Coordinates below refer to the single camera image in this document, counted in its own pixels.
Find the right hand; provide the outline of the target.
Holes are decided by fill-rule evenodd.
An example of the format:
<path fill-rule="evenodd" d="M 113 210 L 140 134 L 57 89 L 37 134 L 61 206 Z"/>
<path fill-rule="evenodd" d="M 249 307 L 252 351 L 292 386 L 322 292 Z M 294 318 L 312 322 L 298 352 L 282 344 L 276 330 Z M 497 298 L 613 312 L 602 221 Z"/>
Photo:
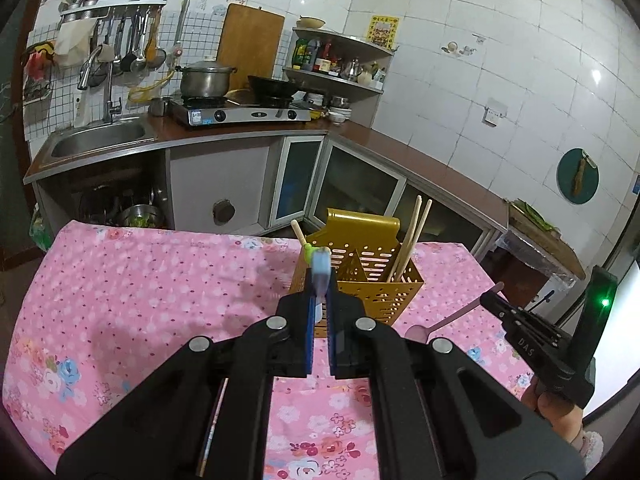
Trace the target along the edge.
<path fill-rule="evenodd" d="M 582 409 L 562 396 L 539 389 L 537 376 L 532 378 L 521 402 L 544 418 L 566 442 L 574 444 L 584 434 Z"/>

